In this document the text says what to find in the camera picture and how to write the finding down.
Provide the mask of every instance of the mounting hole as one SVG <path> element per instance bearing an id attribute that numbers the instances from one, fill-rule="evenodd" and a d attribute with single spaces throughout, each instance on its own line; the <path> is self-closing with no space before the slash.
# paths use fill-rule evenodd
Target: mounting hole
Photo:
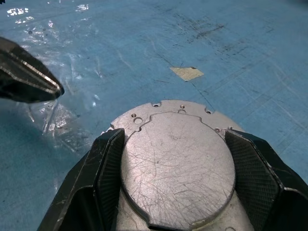
<path id="1" fill-rule="evenodd" d="M 183 110 L 183 109 L 179 109 L 179 110 L 178 110 L 178 113 L 180 113 L 180 114 L 186 114 L 186 111 Z"/>
<path id="2" fill-rule="evenodd" d="M 233 227 L 227 227 L 227 228 L 225 229 L 225 231 L 236 231 L 236 230 L 235 230 L 235 228 L 233 228 Z"/>
<path id="3" fill-rule="evenodd" d="M 134 119 L 134 123 L 135 123 L 135 124 L 141 124 L 141 123 L 142 123 L 142 119 L 141 119 L 140 117 L 135 118 L 135 119 Z"/>
<path id="4" fill-rule="evenodd" d="M 206 108 L 204 109 L 205 110 L 205 112 L 207 113 L 207 114 L 212 114 L 212 112 L 211 111 L 208 111 Z"/>

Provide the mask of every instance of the black mark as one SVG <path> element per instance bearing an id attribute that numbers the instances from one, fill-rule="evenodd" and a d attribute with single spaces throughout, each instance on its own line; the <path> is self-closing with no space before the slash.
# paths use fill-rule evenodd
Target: black mark
<path id="1" fill-rule="evenodd" d="M 208 31 L 205 31 L 205 32 L 201 32 L 199 33 L 197 36 L 195 36 L 196 39 L 200 39 L 202 37 L 205 37 L 207 35 L 209 35 L 210 33 L 212 33 L 213 31 L 217 31 L 217 30 L 220 30 L 222 28 L 224 28 L 225 26 L 224 25 L 218 25 L 216 28 L 212 29 L 212 30 L 208 30 Z"/>
<path id="2" fill-rule="evenodd" d="M 179 44 L 173 44 L 172 46 L 173 46 L 173 47 L 175 47 L 175 46 L 183 47 L 183 46 L 181 46 L 181 45 L 179 45 Z"/>
<path id="3" fill-rule="evenodd" d="M 270 33 L 274 30 L 274 28 L 269 29 L 266 33 Z"/>
<path id="4" fill-rule="evenodd" d="M 169 83 L 169 82 L 167 82 L 167 81 L 162 81 L 162 80 L 158 80 L 158 79 L 155 79 L 155 81 L 157 81 L 157 82 L 162 82 L 162 83 Z"/>
<path id="5" fill-rule="evenodd" d="M 193 42 L 193 39 L 188 39 L 188 40 L 186 40 L 189 44 L 191 44 L 192 42 Z"/>

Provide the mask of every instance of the stain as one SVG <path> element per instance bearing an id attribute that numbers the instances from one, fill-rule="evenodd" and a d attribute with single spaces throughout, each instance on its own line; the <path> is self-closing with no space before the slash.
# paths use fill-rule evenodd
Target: stain
<path id="1" fill-rule="evenodd" d="M 274 28 L 269 29 L 266 33 L 270 33 L 274 30 Z"/>
<path id="2" fill-rule="evenodd" d="M 187 43 L 191 44 L 193 42 L 193 39 L 190 38 L 190 39 L 188 39 L 186 41 L 187 41 Z"/>
<path id="3" fill-rule="evenodd" d="M 209 34 L 211 34 L 212 32 L 214 32 L 214 31 L 218 31 L 218 30 L 220 30 L 220 29 L 222 29 L 222 28 L 224 28 L 225 26 L 224 25 L 217 25 L 217 27 L 215 27 L 214 29 L 212 29 L 212 30 L 207 30 L 207 31 L 205 31 L 205 32 L 201 32 L 201 33 L 199 33 L 199 34 L 197 34 L 196 36 L 194 36 L 196 39 L 201 39 L 201 38 L 203 38 L 203 37 L 206 37 L 206 36 L 208 36 Z"/>
<path id="4" fill-rule="evenodd" d="M 173 44 L 172 46 L 173 46 L 173 47 L 184 47 L 184 46 L 179 45 L 179 44 Z"/>
<path id="5" fill-rule="evenodd" d="M 158 80 L 158 79 L 155 79 L 156 82 L 162 82 L 162 83 L 169 83 L 167 81 L 162 81 L 162 80 Z"/>
<path id="6" fill-rule="evenodd" d="M 245 43 L 245 41 L 240 39 L 236 43 L 228 44 L 228 45 L 224 46 L 222 49 L 218 49 L 217 51 L 220 52 L 220 53 L 229 52 L 229 51 L 231 51 L 233 49 L 236 49 L 238 46 L 240 46 L 243 43 Z"/>
<path id="7" fill-rule="evenodd" d="M 241 53 L 242 51 L 244 51 L 246 48 L 248 48 L 248 46 L 241 48 L 239 51 L 233 53 L 232 55 L 237 55 L 237 54 Z"/>
<path id="8" fill-rule="evenodd" d="M 254 89 L 251 89 L 251 91 L 254 92 L 254 93 L 260 93 L 259 91 L 254 90 Z"/>
<path id="9" fill-rule="evenodd" d="M 176 13 L 173 17 L 180 19 L 183 24 L 187 25 L 185 26 L 187 29 L 193 28 L 196 31 L 211 25 L 209 23 L 210 20 L 206 16 L 201 19 L 193 20 L 185 15 Z"/>

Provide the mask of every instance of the screw hole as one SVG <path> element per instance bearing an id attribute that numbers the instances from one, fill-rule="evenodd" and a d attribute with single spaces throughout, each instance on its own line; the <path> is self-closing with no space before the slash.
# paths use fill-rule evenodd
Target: screw hole
<path id="1" fill-rule="evenodd" d="M 135 123 L 135 124 L 141 124 L 141 123 L 142 123 L 142 119 L 141 119 L 140 117 L 135 118 L 135 119 L 134 119 L 134 123 Z"/>

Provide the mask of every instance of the circular metal part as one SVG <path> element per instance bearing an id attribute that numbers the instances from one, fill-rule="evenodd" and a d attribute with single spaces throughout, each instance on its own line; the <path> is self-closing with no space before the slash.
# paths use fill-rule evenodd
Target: circular metal part
<path id="1" fill-rule="evenodd" d="M 125 199 L 120 200 L 131 206 L 129 213 L 137 212 L 134 217 L 157 229 L 191 230 L 214 219 L 224 222 L 225 207 L 237 198 L 232 156 L 220 132 L 228 126 L 242 130 L 219 112 L 176 100 L 147 103 L 114 120 L 111 129 L 126 133 L 121 164 Z M 127 217 L 128 207 L 119 206 L 121 229 L 133 215 Z"/>

